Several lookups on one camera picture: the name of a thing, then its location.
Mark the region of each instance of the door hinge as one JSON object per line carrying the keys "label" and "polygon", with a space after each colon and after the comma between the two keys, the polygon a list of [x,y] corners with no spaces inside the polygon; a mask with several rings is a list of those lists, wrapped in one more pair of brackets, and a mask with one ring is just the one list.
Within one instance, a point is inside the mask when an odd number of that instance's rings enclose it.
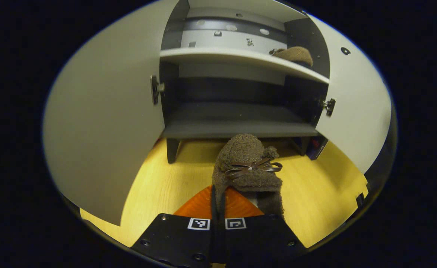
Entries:
{"label": "door hinge", "polygon": [[152,103],[156,105],[159,102],[160,92],[165,92],[164,83],[157,81],[157,76],[151,75],[151,91],[152,91]]}
{"label": "door hinge", "polygon": [[330,117],[333,114],[334,105],[336,105],[336,100],[331,99],[328,102],[325,100],[320,100],[319,106],[326,109],[326,115]]}

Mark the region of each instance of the bow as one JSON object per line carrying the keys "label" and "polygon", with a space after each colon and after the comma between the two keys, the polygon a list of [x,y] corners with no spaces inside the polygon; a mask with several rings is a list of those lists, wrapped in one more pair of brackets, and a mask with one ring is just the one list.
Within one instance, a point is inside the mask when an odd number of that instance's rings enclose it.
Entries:
{"label": "bow", "polygon": [[240,176],[250,173],[252,170],[261,169],[268,172],[278,172],[283,168],[281,163],[270,163],[270,158],[263,158],[260,161],[255,161],[252,163],[231,163],[231,165],[234,166],[234,168],[225,172],[225,177],[230,180],[234,180]]}

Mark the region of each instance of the bolt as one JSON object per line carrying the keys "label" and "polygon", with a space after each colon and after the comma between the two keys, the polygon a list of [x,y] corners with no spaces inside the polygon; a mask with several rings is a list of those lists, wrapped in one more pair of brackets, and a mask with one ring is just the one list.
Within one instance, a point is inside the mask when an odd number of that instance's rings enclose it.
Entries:
{"label": "bolt", "polygon": [[205,259],[205,256],[202,255],[202,254],[195,254],[195,255],[193,255],[193,258],[194,258],[196,261],[203,261],[203,260]]}

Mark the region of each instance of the open cabinet door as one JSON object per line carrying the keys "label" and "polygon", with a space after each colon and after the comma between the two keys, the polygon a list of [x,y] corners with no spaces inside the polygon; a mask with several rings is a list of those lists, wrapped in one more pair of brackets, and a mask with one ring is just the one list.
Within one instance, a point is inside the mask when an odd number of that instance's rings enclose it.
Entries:
{"label": "open cabinet door", "polygon": [[330,116],[323,110],[316,130],[365,173],[389,130],[389,92],[375,66],[356,45],[331,26],[308,16],[321,31],[329,51],[326,102],[336,100]]}
{"label": "open cabinet door", "polygon": [[77,51],[56,78],[43,118],[43,147],[58,190],[120,225],[140,165],[164,129],[159,78],[165,25],[178,0],[151,3],[114,22]]}

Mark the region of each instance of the wooden floor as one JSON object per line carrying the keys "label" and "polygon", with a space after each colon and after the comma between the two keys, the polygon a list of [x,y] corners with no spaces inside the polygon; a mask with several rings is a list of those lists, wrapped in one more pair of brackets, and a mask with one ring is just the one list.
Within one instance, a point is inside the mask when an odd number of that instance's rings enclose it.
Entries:
{"label": "wooden floor", "polygon": [[[173,164],[167,163],[165,140],[159,141],[142,164],[126,200],[121,226],[105,222],[83,209],[84,219],[109,236],[132,246],[159,213],[173,214],[212,183],[213,165],[227,141],[182,142]],[[319,159],[300,156],[284,141],[264,142],[278,149],[283,170],[281,195],[285,221],[310,247],[339,227],[357,209],[356,197],[367,196],[367,180],[329,142]]]}

